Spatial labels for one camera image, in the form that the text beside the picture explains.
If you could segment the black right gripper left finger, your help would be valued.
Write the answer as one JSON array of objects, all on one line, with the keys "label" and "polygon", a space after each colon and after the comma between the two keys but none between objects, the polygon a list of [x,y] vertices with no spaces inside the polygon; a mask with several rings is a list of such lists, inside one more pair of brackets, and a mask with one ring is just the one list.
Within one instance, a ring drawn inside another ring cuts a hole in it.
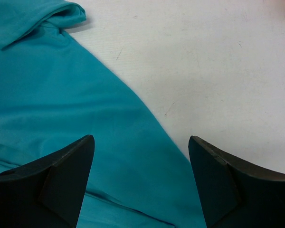
[{"label": "black right gripper left finger", "polygon": [[95,151],[86,135],[0,173],[0,228],[75,228]]}]

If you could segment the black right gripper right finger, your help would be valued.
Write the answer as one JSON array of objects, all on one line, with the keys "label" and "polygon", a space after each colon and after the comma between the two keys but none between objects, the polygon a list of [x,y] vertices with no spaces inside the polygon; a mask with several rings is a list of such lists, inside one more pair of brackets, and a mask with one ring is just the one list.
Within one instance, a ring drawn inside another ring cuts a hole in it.
[{"label": "black right gripper right finger", "polygon": [[285,174],[191,136],[190,162],[208,228],[285,228]]}]

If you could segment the teal t shirt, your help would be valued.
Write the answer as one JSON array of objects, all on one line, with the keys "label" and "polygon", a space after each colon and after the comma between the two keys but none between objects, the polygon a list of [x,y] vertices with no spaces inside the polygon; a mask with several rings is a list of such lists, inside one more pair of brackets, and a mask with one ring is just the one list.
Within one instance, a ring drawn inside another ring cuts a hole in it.
[{"label": "teal t shirt", "polygon": [[140,98],[65,28],[65,0],[0,0],[0,171],[93,135],[80,228],[203,228],[190,162]]}]

